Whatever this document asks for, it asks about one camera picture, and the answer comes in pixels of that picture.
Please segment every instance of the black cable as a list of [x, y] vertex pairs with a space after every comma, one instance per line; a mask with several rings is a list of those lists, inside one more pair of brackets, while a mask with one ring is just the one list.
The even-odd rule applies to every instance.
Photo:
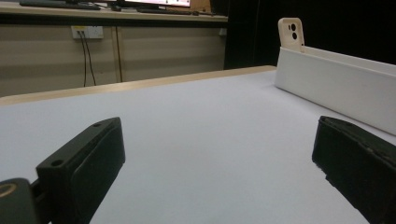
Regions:
[[84, 87], [87, 85], [87, 54], [85, 53], [84, 40], [82, 39], [81, 31], [77, 31], [79, 39], [81, 40], [82, 50], [84, 51]]
[[82, 33], [84, 42], [85, 42], [85, 46], [87, 47], [87, 51], [88, 51], [88, 59], [90, 60], [90, 68], [91, 68], [91, 74], [92, 74], [92, 78], [93, 78], [93, 85], [96, 86], [96, 79], [95, 79], [95, 75], [93, 74], [93, 70], [92, 70], [92, 61], [91, 61], [91, 54], [90, 54], [90, 48], [88, 47], [88, 43], [87, 43], [87, 38], [85, 37], [84, 32]]

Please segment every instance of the white phone case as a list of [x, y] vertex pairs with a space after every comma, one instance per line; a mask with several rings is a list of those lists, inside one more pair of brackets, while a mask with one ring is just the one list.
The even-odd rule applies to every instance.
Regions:
[[303, 24], [298, 18], [283, 18], [277, 23], [280, 44], [284, 49], [304, 53]]

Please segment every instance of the wall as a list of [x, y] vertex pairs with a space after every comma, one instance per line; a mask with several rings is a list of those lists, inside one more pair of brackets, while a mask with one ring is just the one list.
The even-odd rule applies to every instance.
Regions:
[[[88, 41], [98, 85], [222, 70], [225, 42], [219, 29], [116, 28]], [[0, 97], [84, 85], [84, 54], [70, 26], [0, 26]], [[92, 76], [87, 64], [87, 85]]]
[[222, 70], [219, 29], [122, 27], [123, 81]]

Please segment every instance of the white table surface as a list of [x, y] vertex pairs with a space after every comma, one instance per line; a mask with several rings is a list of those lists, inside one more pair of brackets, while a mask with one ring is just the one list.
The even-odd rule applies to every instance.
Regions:
[[126, 163], [92, 223], [367, 223], [311, 161], [320, 115], [276, 72], [0, 106], [0, 179], [120, 117]]

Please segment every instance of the wall outlet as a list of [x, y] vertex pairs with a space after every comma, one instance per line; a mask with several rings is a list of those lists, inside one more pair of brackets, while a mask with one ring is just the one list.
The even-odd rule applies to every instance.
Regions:
[[83, 32], [87, 39], [103, 39], [103, 26], [72, 26], [72, 35], [80, 39], [78, 32]]

